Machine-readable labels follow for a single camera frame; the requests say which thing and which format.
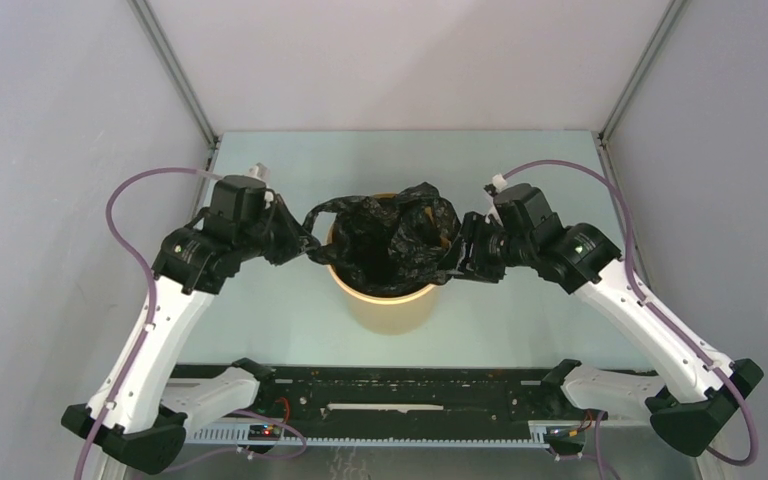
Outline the black plastic trash bag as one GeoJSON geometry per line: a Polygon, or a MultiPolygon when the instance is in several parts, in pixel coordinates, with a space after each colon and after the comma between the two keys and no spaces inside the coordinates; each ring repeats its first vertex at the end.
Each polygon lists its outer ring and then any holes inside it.
{"type": "Polygon", "coordinates": [[[330,238],[310,250],[308,258],[331,267],[351,289],[393,298],[448,281],[441,262],[461,221],[435,186],[423,182],[382,197],[332,198],[313,207],[303,227],[312,231],[323,213],[335,216],[330,238]]]}

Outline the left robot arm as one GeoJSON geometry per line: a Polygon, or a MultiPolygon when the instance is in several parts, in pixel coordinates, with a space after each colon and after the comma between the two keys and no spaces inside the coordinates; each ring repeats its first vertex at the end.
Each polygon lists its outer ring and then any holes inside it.
{"type": "Polygon", "coordinates": [[[224,283],[241,265],[263,258],[278,266],[317,246],[267,182],[263,165],[216,176],[209,204],[167,235],[153,262],[138,259],[147,294],[114,366],[62,425],[83,439],[76,477],[92,447],[146,474],[166,470],[186,437],[234,411],[264,416],[276,403],[269,371],[249,361],[192,387],[169,379],[180,352],[224,283]]]}

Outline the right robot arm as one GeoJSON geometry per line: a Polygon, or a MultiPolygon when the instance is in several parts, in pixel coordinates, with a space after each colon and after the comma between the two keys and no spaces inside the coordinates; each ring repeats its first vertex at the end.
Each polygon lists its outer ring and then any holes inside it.
{"type": "Polygon", "coordinates": [[[577,409],[648,422],[676,451],[712,452],[712,442],[763,377],[750,359],[733,360],[671,312],[598,228],[562,224],[543,192],[527,183],[491,195],[487,215],[465,215],[440,263],[456,279],[497,283],[528,267],[601,312],[650,362],[655,376],[623,374],[565,360],[545,377],[545,411],[577,409]]]}

